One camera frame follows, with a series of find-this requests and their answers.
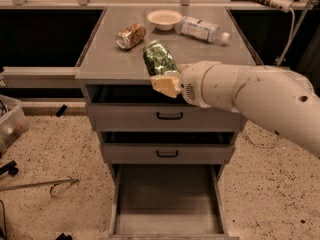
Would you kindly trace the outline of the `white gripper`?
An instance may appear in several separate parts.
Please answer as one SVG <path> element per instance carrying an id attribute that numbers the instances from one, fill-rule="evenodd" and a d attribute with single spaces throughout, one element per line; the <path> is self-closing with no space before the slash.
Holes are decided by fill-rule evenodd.
<path id="1" fill-rule="evenodd" d="M 208 108 L 202 94 L 203 80 L 210 69 L 218 65 L 216 61 L 201 61 L 194 64 L 179 64 L 178 73 L 168 73 L 151 77 L 155 91 L 170 98 L 176 98 L 180 93 L 184 100 L 193 106 Z"/>

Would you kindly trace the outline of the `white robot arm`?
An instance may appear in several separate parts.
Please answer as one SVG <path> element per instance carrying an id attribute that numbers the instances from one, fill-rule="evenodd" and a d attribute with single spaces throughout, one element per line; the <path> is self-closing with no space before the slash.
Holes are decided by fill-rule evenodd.
<path id="1" fill-rule="evenodd" d="M 274 66 L 201 61 L 153 70 L 152 87 L 190 105 L 238 112 L 256 125 L 320 156 L 320 98 L 303 75 Z"/>

